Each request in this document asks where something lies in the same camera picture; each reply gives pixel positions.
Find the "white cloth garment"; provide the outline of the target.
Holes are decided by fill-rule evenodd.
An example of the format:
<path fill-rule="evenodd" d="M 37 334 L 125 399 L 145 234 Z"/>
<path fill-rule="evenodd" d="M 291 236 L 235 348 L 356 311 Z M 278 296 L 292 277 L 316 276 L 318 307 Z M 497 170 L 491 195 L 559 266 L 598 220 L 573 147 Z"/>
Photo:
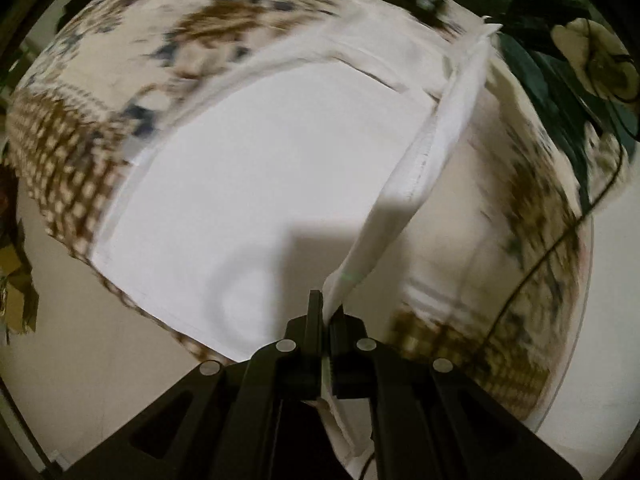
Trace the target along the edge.
<path fill-rule="evenodd" d="M 131 151 L 96 270 L 233 361 L 281 336 L 314 288 L 333 313 L 371 283 L 364 310 L 381 322 L 400 233 L 470 122 L 493 34 L 446 42 L 360 14 L 260 49 Z"/>

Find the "floral bed sheet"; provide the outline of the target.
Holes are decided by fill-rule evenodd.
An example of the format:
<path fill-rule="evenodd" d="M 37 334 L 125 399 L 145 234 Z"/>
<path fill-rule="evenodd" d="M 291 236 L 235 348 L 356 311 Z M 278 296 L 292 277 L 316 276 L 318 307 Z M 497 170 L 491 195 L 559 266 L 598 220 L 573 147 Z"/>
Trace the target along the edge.
<path fill-rule="evenodd" d="M 420 24 L 376 0 L 91 1 L 30 66 L 9 111 L 10 159 L 47 233 L 124 304 L 149 315 L 91 260 L 131 172 L 131 151 L 260 49 L 360 14 Z M 483 24 L 462 14 L 444 27 L 422 26 L 454 42 Z M 400 233 L 405 271 L 390 313 L 375 322 L 364 310 L 371 283 L 358 285 L 345 309 L 408 358 L 462 363 L 484 347 L 480 384 L 536 425 L 582 314 L 590 255 L 582 234 L 567 233 L 577 195 L 566 156 L 494 52 L 465 132 Z M 239 362 L 157 322 L 192 353 Z"/>

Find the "dark green plush blanket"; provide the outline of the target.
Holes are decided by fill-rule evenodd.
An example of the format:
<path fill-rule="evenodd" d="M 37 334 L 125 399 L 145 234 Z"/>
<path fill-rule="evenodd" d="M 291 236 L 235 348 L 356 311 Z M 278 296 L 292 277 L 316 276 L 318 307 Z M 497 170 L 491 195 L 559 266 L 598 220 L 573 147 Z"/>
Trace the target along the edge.
<path fill-rule="evenodd" d="M 499 48 L 578 182 L 582 208 L 602 186 L 594 174 L 600 141 L 634 156 L 639 102 L 634 59 L 595 21 L 584 0 L 454 0 L 501 24 Z"/>

